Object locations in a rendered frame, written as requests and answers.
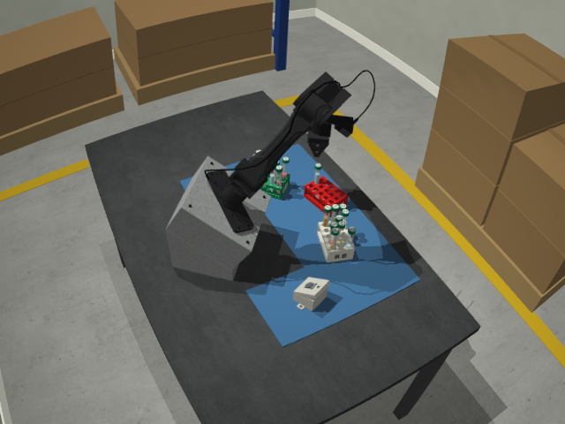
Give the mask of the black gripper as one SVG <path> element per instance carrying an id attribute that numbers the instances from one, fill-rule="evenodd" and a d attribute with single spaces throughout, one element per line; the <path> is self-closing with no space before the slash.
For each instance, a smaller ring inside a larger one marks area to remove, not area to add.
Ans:
<path id="1" fill-rule="evenodd" d="M 313 152 L 314 157 L 319 157 L 321 153 L 325 150 L 325 148 L 329 144 L 329 137 L 327 136 L 319 136 L 320 128 L 316 125 L 311 131 L 308 133 L 308 141 L 307 144 L 309 145 L 310 149 Z M 313 141 L 313 142 L 310 142 Z M 316 147 L 316 145 L 319 145 Z M 316 153 L 316 151 L 319 151 Z"/>

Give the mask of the white test tube rack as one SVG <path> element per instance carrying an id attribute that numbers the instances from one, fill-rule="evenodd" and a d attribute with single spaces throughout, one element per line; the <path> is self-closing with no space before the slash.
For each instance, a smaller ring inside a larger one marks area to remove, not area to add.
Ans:
<path id="1" fill-rule="evenodd" d="M 321 245 L 322 251 L 324 253 L 326 262 L 345 261 L 345 260 L 353 259 L 353 255 L 354 255 L 354 251 L 355 251 L 355 247 L 353 245 L 353 242 L 352 242 L 352 246 L 350 248 L 346 247 L 347 239 L 348 239 L 348 235 L 349 235 L 347 226 L 343 230 L 344 236 L 342 236 L 341 243 L 336 242 L 335 250 L 331 250 L 330 244 L 328 243 L 328 236 L 329 236 L 329 232 L 330 232 L 330 221 L 329 221 L 329 224 L 328 224 L 327 227 L 324 227 L 322 225 L 323 225 L 323 222 L 318 223 L 317 234 L 318 234 L 318 237 L 319 237 L 320 245 Z M 324 231 L 328 231 L 328 232 L 324 232 Z M 346 242 L 344 242 L 344 241 L 346 241 Z M 340 249 L 338 247 L 340 247 Z M 327 250 L 326 250 L 326 248 L 327 248 Z"/>

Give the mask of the red rack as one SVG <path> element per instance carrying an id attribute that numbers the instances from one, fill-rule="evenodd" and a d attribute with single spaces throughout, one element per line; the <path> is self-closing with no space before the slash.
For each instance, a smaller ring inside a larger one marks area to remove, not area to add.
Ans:
<path id="1" fill-rule="evenodd" d="M 314 190 L 317 190 L 317 192 Z M 337 186 L 335 186 L 333 183 L 322 176 L 320 177 L 320 182 L 318 185 L 315 185 L 314 181 L 305 185 L 304 197 L 307 198 L 319 210 L 325 213 L 324 206 L 326 205 L 329 205 L 331 207 L 333 204 L 337 204 L 339 206 L 343 203 L 347 205 L 349 195 L 344 193 L 341 189 L 339 189 Z"/>

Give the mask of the blue bench mat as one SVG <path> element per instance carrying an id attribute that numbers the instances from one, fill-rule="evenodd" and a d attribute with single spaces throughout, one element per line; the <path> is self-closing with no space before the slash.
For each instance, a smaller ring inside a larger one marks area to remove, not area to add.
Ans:
<path id="1" fill-rule="evenodd" d="M 290 185 L 270 198 L 265 216 L 295 254 L 302 269 L 246 290 L 282 347 L 336 324 L 415 284 L 419 277 L 348 197 L 346 226 L 356 228 L 353 259 L 326 262 L 317 234 L 324 213 L 304 197 L 316 162 L 299 145 L 290 159 Z M 299 309 L 293 292 L 308 278 L 330 281 L 328 294 L 313 310 Z"/>

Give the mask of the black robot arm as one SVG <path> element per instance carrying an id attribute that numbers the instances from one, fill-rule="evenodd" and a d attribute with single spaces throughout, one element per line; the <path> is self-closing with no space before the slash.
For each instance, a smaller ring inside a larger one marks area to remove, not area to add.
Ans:
<path id="1" fill-rule="evenodd" d="M 283 129 L 259 153 L 249 160 L 244 158 L 234 169 L 253 167 L 246 170 L 235 170 L 230 176 L 225 170 L 207 173 L 207 181 L 235 233 L 249 231 L 254 227 L 242 202 L 246 197 L 251 199 L 268 181 L 267 176 L 299 137 L 311 131 L 316 125 L 320 128 L 319 136 L 330 137 L 332 125 L 335 125 L 335 129 L 346 138 L 353 133 L 353 117 L 333 115 L 351 97 L 345 88 L 342 89 L 335 82 L 325 84 L 314 91 L 302 104 L 296 115 L 299 105 L 312 90 L 329 81 L 334 81 L 334 79 L 324 72 L 293 103 L 296 107 Z M 320 94 L 325 101 L 316 93 Z M 331 111 L 328 113 L 329 110 Z M 285 138 L 295 115 L 290 134 Z M 263 163 L 257 165 L 263 160 L 265 160 Z"/>

